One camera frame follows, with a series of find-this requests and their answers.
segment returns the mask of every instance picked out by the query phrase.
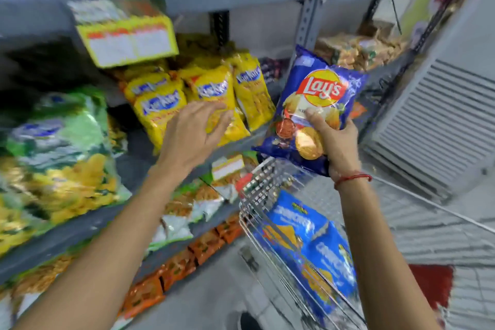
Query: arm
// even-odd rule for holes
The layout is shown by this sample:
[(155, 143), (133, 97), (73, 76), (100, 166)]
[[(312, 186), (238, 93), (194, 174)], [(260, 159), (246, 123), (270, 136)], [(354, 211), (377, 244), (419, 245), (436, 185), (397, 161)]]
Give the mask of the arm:
[[(352, 121), (337, 131), (318, 114), (309, 114), (308, 118), (323, 137), (332, 179), (360, 171), (357, 129)], [(440, 330), (433, 310), (395, 245), (378, 196), (367, 179), (344, 181), (337, 189), (368, 328)]]
[(112, 327), (170, 195), (225, 133), (230, 111), (222, 114), (212, 133), (205, 133), (211, 113), (224, 107), (193, 102), (170, 120), (158, 161), (139, 194), (22, 315), (15, 330)]

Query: shoe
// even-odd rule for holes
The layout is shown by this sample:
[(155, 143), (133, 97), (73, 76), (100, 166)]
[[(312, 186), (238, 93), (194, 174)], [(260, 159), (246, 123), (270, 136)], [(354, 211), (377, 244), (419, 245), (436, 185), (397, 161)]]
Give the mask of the shoe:
[(241, 313), (237, 322), (238, 330), (263, 330), (259, 322), (249, 312)]

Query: blue snack bag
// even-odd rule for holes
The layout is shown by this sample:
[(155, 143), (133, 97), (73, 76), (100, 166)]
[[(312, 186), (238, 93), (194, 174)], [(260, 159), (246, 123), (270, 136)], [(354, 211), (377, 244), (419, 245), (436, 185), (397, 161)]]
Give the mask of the blue snack bag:
[[(345, 296), (349, 297), (356, 290), (356, 271), (352, 263), (349, 246), (337, 231), (333, 222), (329, 222), (327, 231), (314, 239), (302, 250), (303, 256), (333, 283)], [(305, 266), (302, 275), (307, 279), (314, 299), (326, 314), (335, 307), (329, 294), (338, 301), (338, 294), (311, 267)]]
[[(268, 212), (268, 217), (298, 249), (308, 244), (315, 233), (327, 223), (325, 216), (285, 190), (280, 191), (275, 206)], [(263, 237), (274, 246), (282, 258), (291, 257), (290, 252), (294, 251), (294, 248), (273, 227), (264, 226)]]
[(342, 129), (354, 98), (368, 76), (328, 65), (311, 51), (296, 46), (296, 58), (263, 143), (253, 149), (328, 176), (320, 134), (306, 120), (305, 110), (315, 109), (333, 129)]

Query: red string bracelet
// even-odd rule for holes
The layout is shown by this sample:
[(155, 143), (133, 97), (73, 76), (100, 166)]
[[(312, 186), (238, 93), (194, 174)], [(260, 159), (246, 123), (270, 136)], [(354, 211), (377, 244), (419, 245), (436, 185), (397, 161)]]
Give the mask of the red string bracelet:
[(342, 184), (343, 182), (347, 182), (348, 180), (353, 180), (353, 179), (359, 179), (361, 177), (367, 177), (369, 182), (371, 180), (373, 180), (371, 175), (365, 174), (364, 172), (358, 172), (358, 173), (351, 175), (351, 176), (344, 176), (344, 177), (339, 178), (334, 184), (334, 189), (337, 189), (337, 186)]

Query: white vent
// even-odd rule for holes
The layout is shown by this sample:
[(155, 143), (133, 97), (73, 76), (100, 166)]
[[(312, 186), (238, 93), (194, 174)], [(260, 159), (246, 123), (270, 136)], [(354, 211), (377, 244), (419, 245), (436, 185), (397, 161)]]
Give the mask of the white vent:
[(436, 60), (380, 124), (371, 147), (409, 175), (460, 193), (495, 158), (495, 79)]

